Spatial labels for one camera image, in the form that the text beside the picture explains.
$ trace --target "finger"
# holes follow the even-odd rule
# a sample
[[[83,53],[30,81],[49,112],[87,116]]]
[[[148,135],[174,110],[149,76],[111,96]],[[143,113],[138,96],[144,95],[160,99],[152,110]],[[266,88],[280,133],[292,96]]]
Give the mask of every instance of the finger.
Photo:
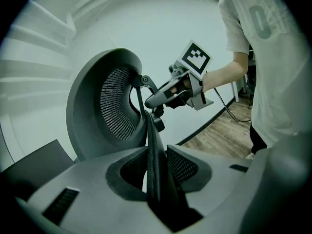
[[[177,92],[177,88],[176,87],[172,87],[171,89],[170,89],[170,91],[171,91],[171,93],[176,93]]]

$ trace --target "baseboard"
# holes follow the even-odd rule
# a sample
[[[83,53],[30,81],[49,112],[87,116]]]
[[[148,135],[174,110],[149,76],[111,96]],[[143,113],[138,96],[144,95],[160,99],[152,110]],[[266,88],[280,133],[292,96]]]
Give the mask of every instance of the baseboard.
[[[230,102],[226,105],[226,107],[228,108],[234,101],[235,101],[235,97],[230,100]],[[185,144],[186,142],[188,142],[191,138],[198,135],[201,131],[203,131],[206,127],[208,127],[211,123],[213,123],[215,121],[215,119],[217,119],[221,114],[223,114],[223,112],[225,112],[224,107],[215,116],[213,116],[208,122],[206,122],[203,126],[198,128],[194,133],[192,133],[191,135],[189,135],[188,137],[186,137],[185,139],[180,141],[177,145],[181,146],[181,145]]]

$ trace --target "wooden floor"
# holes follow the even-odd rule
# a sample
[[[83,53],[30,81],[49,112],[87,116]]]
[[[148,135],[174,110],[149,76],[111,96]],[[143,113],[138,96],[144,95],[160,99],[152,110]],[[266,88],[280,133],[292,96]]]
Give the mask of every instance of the wooden floor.
[[[248,120],[251,119],[248,104],[248,99],[240,97],[239,102],[233,102],[229,109],[237,119]],[[183,146],[212,154],[244,158],[252,147],[249,127],[250,121],[237,123],[225,111]]]

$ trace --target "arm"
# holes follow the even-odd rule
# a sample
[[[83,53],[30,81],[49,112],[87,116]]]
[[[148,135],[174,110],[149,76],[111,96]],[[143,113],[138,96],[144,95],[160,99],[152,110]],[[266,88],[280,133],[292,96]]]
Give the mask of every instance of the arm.
[[[234,52],[233,61],[225,67],[208,72],[203,78],[203,92],[212,88],[236,81],[248,71],[248,56],[245,53]]]

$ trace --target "black cable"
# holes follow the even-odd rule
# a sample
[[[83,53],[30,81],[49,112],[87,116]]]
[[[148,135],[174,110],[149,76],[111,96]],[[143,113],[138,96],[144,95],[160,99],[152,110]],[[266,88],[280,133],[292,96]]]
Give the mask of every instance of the black cable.
[[[219,96],[219,98],[220,98],[220,100],[221,100],[221,102],[222,102],[222,104],[223,104],[225,110],[226,110],[226,111],[228,112],[228,114],[233,118],[233,120],[235,120],[236,122],[249,122],[249,121],[251,121],[251,119],[249,119],[249,120],[239,120],[239,119],[237,119],[237,118],[235,117],[235,115],[227,108],[227,106],[225,105],[225,103],[224,103],[224,101],[223,101],[221,95],[220,95],[219,92],[217,91],[217,89],[214,88],[214,90],[215,90],[216,94]]]

